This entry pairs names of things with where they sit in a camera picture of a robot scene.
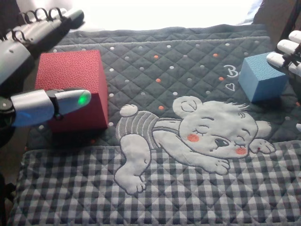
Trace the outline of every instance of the bear ear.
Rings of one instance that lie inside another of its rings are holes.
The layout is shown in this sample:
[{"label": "bear ear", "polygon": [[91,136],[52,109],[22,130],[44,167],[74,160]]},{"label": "bear ear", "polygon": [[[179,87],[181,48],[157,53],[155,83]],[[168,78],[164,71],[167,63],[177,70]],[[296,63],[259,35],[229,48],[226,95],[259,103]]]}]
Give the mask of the bear ear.
[{"label": "bear ear", "polygon": [[197,97],[179,97],[174,100],[173,110],[174,113],[183,119],[190,113],[195,112],[196,109],[202,105],[202,101]]},{"label": "bear ear", "polygon": [[256,138],[265,138],[272,130],[271,124],[267,121],[256,121],[258,131]]}]

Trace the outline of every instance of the bear nose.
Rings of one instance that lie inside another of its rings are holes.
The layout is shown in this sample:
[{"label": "bear nose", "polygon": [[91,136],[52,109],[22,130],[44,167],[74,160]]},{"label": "bear nose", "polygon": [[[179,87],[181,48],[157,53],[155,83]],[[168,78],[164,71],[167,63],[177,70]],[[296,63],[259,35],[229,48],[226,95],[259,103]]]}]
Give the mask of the bear nose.
[{"label": "bear nose", "polygon": [[217,147],[225,147],[225,146],[229,145],[229,143],[227,141],[219,139],[219,138],[215,139],[215,143],[216,143]]}]

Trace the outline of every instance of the textured red surface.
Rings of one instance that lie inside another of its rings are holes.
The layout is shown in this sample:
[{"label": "textured red surface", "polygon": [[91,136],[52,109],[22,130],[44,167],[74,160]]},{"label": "textured red surface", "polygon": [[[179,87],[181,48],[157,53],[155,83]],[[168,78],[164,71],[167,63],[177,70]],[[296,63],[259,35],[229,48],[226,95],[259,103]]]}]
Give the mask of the textured red surface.
[{"label": "textured red surface", "polygon": [[108,127],[108,88],[98,50],[45,53],[40,57],[36,89],[84,88],[92,93],[91,102],[64,116],[50,120],[53,132]]}]

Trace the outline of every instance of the bear tail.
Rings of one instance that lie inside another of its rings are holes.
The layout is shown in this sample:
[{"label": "bear tail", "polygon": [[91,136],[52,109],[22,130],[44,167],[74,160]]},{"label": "bear tail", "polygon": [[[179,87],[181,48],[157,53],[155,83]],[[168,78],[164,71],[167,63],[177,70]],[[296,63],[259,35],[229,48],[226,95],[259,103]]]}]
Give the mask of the bear tail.
[{"label": "bear tail", "polygon": [[131,117],[138,112],[138,107],[136,105],[125,105],[120,110],[120,115],[122,117]]}]

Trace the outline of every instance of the white backdrop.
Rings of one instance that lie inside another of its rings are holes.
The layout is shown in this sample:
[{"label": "white backdrop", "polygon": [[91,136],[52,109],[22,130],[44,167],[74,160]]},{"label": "white backdrop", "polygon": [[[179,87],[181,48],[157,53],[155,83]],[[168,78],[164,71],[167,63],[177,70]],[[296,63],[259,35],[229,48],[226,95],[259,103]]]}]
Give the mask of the white backdrop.
[{"label": "white backdrop", "polygon": [[80,8],[80,30],[150,30],[252,22],[262,0],[17,0],[21,12],[37,7]]}]

